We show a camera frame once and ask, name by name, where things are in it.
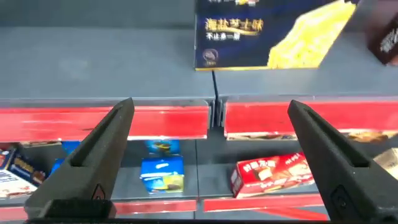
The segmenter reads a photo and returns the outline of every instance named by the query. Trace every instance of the oreo package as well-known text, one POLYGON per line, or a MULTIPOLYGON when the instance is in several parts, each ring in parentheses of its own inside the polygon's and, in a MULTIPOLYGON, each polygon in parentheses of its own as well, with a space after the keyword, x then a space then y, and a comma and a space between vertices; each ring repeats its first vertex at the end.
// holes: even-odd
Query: oreo package
POLYGON ((183 192, 183 159, 181 156, 143 159, 140 179, 150 194, 183 192))
POLYGON ((313 183, 310 167, 302 152, 238 162, 231 176, 236 198, 260 196, 313 183))
POLYGON ((17 147, 0 149, 0 198, 30 195, 46 177, 46 173, 31 164, 17 147))

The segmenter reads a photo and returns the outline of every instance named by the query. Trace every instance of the gray metal shelf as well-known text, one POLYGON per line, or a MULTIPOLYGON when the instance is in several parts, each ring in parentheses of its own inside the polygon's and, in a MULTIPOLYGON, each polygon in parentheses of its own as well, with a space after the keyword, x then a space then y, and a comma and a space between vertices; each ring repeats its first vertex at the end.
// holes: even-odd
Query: gray metal shelf
POLYGON ((0 28, 2 100, 213 99, 193 30, 0 28))
POLYGON ((220 98, 228 96, 397 96, 397 69, 367 49, 365 34, 342 33, 318 69, 215 72, 220 98))

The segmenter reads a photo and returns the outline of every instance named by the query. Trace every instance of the shelf surface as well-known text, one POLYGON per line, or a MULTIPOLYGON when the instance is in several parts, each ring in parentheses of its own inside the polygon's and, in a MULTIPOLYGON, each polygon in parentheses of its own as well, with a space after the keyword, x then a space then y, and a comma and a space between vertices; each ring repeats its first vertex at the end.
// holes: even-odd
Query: shelf surface
POLYGON ((213 99, 193 45, 192 29, 2 27, 1 99, 213 99))
POLYGON ((367 49, 363 33, 346 32, 318 69, 216 71, 215 75, 220 97, 261 95, 272 101, 277 96, 397 96, 396 73, 367 49))
POLYGON ((195 0, 2 0, 0 26, 193 27, 194 8, 195 0))

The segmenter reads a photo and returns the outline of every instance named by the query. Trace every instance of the red snack box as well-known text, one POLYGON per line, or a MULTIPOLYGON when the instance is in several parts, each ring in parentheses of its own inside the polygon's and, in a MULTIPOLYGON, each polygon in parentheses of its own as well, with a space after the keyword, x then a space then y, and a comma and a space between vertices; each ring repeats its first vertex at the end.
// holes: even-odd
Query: red snack box
POLYGON ((236 198, 313 183, 311 170, 302 152, 240 161, 231 176, 236 198))

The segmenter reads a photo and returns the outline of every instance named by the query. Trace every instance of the blue cookie box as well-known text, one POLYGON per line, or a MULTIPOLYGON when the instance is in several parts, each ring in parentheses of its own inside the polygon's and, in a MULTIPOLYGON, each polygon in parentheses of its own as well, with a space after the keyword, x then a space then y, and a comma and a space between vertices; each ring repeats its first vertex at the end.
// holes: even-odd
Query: blue cookie box
POLYGON ((183 191, 181 156, 143 159, 140 179, 150 194, 183 191))

